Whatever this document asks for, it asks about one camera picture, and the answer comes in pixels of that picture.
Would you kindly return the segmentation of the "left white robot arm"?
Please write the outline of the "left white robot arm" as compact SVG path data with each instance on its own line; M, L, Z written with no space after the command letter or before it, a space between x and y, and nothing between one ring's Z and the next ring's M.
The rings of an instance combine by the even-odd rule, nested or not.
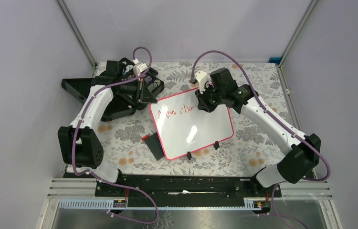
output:
M108 104L114 98L113 88L122 90L136 84L144 91L143 79L150 65L133 59L131 79L110 81L100 76L100 84L90 88L90 94L78 116L69 126L58 130L58 139L64 163L72 165L75 175L90 174L98 181L107 183L106 189L111 195L119 196L124 192L125 184L119 180L119 169L103 161L104 149L97 137L97 127Z

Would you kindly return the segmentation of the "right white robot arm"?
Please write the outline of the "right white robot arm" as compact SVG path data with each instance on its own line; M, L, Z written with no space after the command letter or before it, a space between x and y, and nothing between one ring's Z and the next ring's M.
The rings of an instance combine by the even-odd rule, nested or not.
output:
M198 109L208 113L223 105L233 109L259 126L284 154L280 162L261 169L252 177L250 189L255 196L263 196L276 183L295 184L319 164L320 138L316 134L306 135L286 122L263 103L250 85L239 86L229 69L220 68L211 73L197 71L190 82L199 85L195 92Z

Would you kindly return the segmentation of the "pink framed whiteboard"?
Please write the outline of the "pink framed whiteboard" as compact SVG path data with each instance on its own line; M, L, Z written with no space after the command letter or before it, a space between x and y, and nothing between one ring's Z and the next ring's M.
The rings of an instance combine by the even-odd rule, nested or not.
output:
M196 89L159 99L149 106L167 160L175 160L230 139L234 128L229 108L207 113L197 108Z

